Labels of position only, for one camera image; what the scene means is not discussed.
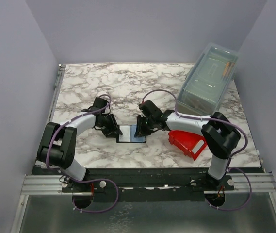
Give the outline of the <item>black leather card holder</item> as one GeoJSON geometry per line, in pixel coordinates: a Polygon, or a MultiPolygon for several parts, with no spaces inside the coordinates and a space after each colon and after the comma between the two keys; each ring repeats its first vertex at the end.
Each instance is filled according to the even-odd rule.
{"type": "Polygon", "coordinates": [[[117,143],[146,143],[146,137],[135,137],[136,125],[120,125],[122,134],[119,134],[116,138],[117,143]]]}

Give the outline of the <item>red plastic bin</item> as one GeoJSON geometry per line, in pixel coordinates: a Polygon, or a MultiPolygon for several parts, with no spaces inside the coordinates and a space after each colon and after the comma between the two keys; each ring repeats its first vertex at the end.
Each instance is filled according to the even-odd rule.
{"type": "Polygon", "coordinates": [[[170,131],[168,141],[171,145],[179,148],[185,156],[194,161],[207,146],[203,136],[185,131],[170,131]]]}

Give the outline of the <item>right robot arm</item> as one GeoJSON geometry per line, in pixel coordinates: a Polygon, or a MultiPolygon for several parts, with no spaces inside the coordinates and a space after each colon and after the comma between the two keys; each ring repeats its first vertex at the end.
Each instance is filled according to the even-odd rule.
{"type": "Polygon", "coordinates": [[[206,186],[217,190],[223,185],[223,177],[231,161],[232,151],[241,135],[232,123],[220,112],[211,116],[181,115],[173,110],[147,113],[137,116],[135,137],[149,136],[158,130],[183,131],[204,137],[212,153],[211,164],[206,175],[206,186]]]}

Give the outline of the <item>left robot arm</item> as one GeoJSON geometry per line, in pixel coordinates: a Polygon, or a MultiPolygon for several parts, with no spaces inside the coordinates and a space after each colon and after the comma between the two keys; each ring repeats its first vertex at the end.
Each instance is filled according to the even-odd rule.
{"type": "Polygon", "coordinates": [[[36,156],[48,168],[56,166],[72,178],[74,187],[80,192],[89,188],[90,180],[86,177],[87,169],[75,159],[76,141],[78,135],[92,128],[100,130],[107,138],[117,138],[123,134],[113,114],[96,108],[84,110],[65,123],[49,122],[36,156]]]}

